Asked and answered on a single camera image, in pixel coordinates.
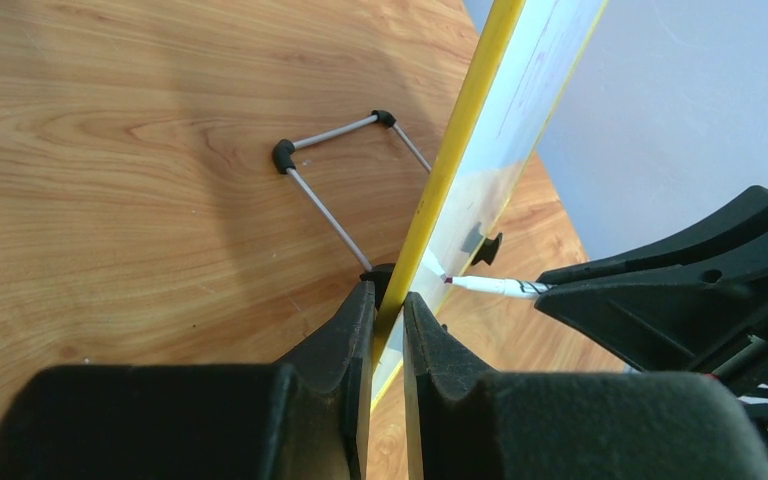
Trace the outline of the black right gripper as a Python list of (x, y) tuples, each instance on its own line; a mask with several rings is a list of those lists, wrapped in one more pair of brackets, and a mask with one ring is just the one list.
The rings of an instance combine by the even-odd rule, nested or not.
[[(601, 260), (550, 270), (538, 311), (634, 368), (695, 371), (743, 404), (768, 455), (768, 188)], [(724, 352), (730, 355), (723, 361)]]

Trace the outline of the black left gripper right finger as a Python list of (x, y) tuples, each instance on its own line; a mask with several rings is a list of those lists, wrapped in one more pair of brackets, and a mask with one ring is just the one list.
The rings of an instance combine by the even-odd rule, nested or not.
[(768, 479), (743, 405), (709, 377), (503, 372), (420, 295), (403, 315), (413, 479)]

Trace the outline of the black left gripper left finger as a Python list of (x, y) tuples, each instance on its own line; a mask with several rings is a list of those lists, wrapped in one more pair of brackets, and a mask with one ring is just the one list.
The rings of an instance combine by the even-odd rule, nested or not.
[(44, 369), (0, 421), (0, 479), (362, 479), (375, 297), (270, 363)]

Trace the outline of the white purple whiteboard marker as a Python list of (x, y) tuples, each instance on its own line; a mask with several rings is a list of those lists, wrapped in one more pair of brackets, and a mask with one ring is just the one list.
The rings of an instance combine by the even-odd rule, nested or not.
[(484, 276), (446, 277), (444, 283), (469, 291), (529, 300), (536, 299), (553, 288), (553, 285), (540, 282)]

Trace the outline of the yellow-framed whiteboard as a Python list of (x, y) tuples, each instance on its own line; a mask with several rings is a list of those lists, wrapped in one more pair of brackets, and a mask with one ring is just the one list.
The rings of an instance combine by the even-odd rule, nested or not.
[(603, 1), (496, 1), (489, 10), (375, 321), (371, 402), (402, 366), (405, 296), (437, 310), (507, 206)]

